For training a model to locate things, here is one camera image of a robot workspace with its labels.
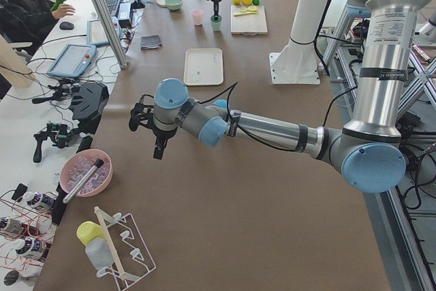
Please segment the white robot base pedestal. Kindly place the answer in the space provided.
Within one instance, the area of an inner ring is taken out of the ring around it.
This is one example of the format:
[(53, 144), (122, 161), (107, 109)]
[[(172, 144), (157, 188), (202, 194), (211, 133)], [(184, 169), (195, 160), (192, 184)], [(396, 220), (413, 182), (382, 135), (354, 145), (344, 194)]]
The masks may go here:
[(270, 53), (270, 73), (275, 85), (318, 85), (314, 41), (324, 21), (328, 0), (298, 0), (290, 39), (281, 52)]

